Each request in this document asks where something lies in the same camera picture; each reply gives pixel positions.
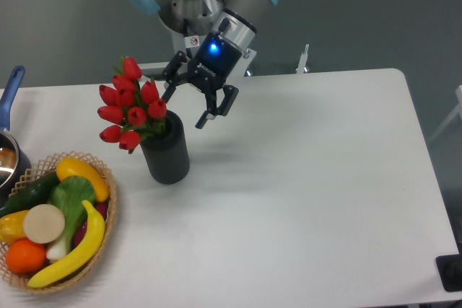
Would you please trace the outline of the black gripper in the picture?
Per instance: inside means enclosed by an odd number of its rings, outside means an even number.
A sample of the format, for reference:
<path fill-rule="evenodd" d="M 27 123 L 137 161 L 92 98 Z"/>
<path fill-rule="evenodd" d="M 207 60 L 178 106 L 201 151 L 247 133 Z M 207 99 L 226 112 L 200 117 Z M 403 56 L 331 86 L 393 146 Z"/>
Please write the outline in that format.
<path fill-rule="evenodd" d="M 183 51 L 178 51 L 162 71 L 165 91 L 162 99 L 169 102 L 177 87 L 189 82 L 205 96 L 206 110 L 195 127 L 202 129 L 208 120 L 226 116 L 230 111 L 239 89 L 225 84 L 242 52 L 219 36 L 209 33 L 195 57 L 188 63 Z M 223 91 L 223 99 L 217 104 L 217 92 Z"/>

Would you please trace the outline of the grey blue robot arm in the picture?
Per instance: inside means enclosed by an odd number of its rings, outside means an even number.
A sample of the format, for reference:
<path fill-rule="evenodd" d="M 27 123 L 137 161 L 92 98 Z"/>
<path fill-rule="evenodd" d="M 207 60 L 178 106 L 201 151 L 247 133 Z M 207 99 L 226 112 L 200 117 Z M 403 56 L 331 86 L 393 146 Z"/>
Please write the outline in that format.
<path fill-rule="evenodd" d="M 162 72 L 164 100 L 188 83 L 206 100 L 196 124 L 226 116 L 239 92 L 227 84 L 257 34 L 257 24 L 279 0 L 129 0 L 140 12 L 157 14 L 179 36 Z"/>

